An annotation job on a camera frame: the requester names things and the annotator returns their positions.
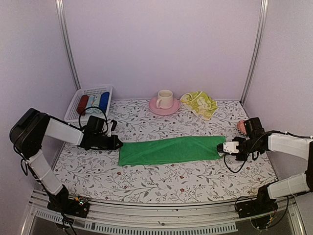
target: pink object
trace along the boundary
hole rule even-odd
[[[149,109],[152,113],[160,115],[160,116],[167,116],[175,113],[180,108],[180,103],[177,99],[173,98],[174,104],[169,109],[158,109],[157,108],[157,97],[154,97],[149,102]]]
[[[246,127],[245,127],[245,124],[244,124],[244,120],[241,120],[241,121],[239,121],[239,122],[237,123],[237,128],[238,128],[238,130],[239,130],[241,133],[243,133],[243,134],[246,135]]]

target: light purple wall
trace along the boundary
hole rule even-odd
[[[246,102],[250,117],[266,130],[313,135],[313,2],[270,1],[252,86]],[[280,179],[302,173],[307,162],[270,153]],[[313,234],[313,194],[297,197],[307,234]]]
[[[55,1],[1,1],[0,28],[0,234],[17,235],[34,180],[22,173],[9,131],[30,107],[63,118],[75,89]],[[45,140],[49,162],[60,144]]]
[[[114,86],[113,97],[179,98],[204,90],[240,99],[260,0],[67,0],[70,42],[82,87]]]

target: black cable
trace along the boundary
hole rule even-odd
[[[67,218],[67,216],[66,216],[63,212],[61,212],[61,211],[60,211],[60,213],[61,213],[61,216],[63,217],[63,221],[62,221],[63,226],[65,226],[65,224],[64,224],[64,220],[65,220],[65,221],[69,224],[69,226],[70,226],[70,228],[72,229],[73,233],[74,233],[75,235],[77,235],[75,229],[74,229],[73,226],[72,226],[72,223],[69,221],[69,219]],[[69,232],[66,231],[66,229],[64,229],[63,231],[66,232],[67,235],[70,235]]]
[[[24,174],[27,176],[28,175],[28,167],[27,167],[27,163],[24,159],[21,159],[21,168],[22,168]]]
[[[287,213],[287,211],[288,211],[288,206],[289,206],[289,197],[287,196],[286,198],[287,198],[287,205],[286,205],[286,209],[285,209],[285,211],[284,211],[282,217],[280,217],[280,219],[279,219],[275,224],[270,225],[270,226],[268,227],[268,229],[269,229],[269,228],[272,228],[272,227],[274,227],[274,226],[276,226],[276,225],[277,225],[280,221],[282,221],[283,218],[285,217],[285,215],[286,215],[286,213]]]
[[[297,138],[301,138],[301,139],[311,139],[311,136],[298,136],[298,135],[292,134],[290,132],[287,132],[287,135],[290,135],[290,136],[293,136],[293,137],[297,137]]]
[[[249,198],[249,197],[245,197],[245,196],[238,197],[237,200],[236,200],[236,202],[235,202],[235,205],[234,205],[236,212],[239,212],[239,211],[237,211],[237,209],[236,209],[236,204],[237,204],[237,202],[239,201],[240,198],[246,198],[246,199],[249,199],[249,200],[253,201],[253,199],[251,199],[251,198]]]
[[[85,109],[79,114],[79,117],[78,117],[79,128],[80,128],[81,130],[83,130],[83,126],[82,126],[82,124],[81,124],[80,119],[81,119],[81,117],[82,117],[82,113],[85,112],[85,111],[88,110],[88,109],[99,109],[99,110],[101,110],[101,112],[103,113],[103,115],[104,115],[104,117],[105,117],[104,122],[106,123],[106,126],[107,126],[106,131],[102,132],[101,134],[107,133],[107,131],[109,130],[108,118],[107,118],[106,113],[105,113],[102,109],[100,109],[99,107],[88,107],[88,108],[85,108]]]
[[[91,149],[91,150],[96,150],[96,151],[106,150],[105,148],[93,148],[93,147],[91,147],[90,149]]]
[[[23,154],[22,154],[21,152],[18,151],[18,149],[17,149],[17,147],[16,147],[17,141],[18,141],[19,138],[22,136],[22,134],[24,134],[24,132],[25,132],[25,130],[22,131],[22,133],[20,133],[20,135],[19,135],[19,136],[16,138],[16,140],[14,141],[14,143],[13,143],[13,150],[14,150],[14,152],[16,152],[18,155],[20,155],[20,156],[26,161],[27,159],[23,156]]]
[[[244,163],[241,165],[241,167],[239,168],[239,170],[233,171],[232,169],[229,168],[229,166],[228,166],[227,163],[226,163],[226,154],[225,154],[225,156],[224,156],[224,164],[225,164],[225,166],[227,167],[228,170],[230,170],[231,172],[233,172],[233,173],[235,173],[235,174],[238,173],[239,171],[241,171],[241,169],[244,167],[245,163],[246,163],[246,160],[245,160]]]

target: floral towel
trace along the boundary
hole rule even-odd
[[[186,93],[180,100],[189,111],[206,121],[209,121],[218,109],[216,101],[205,92]]]

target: patterned table surface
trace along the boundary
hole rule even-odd
[[[238,101],[218,101],[210,121],[197,118],[181,105],[171,116],[150,112],[147,100],[112,101],[109,118],[118,121],[114,134],[123,142],[180,136],[224,135],[226,141],[241,136],[237,122],[247,119]],[[94,199],[142,203],[191,203],[252,196],[257,188],[276,180],[266,154],[251,157],[240,173],[229,172],[223,159],[180,164],[118,166],[119,151],[85,151],[65,144],[54,168],[74,195]],[[228,156],[236,170],[242,162]]]

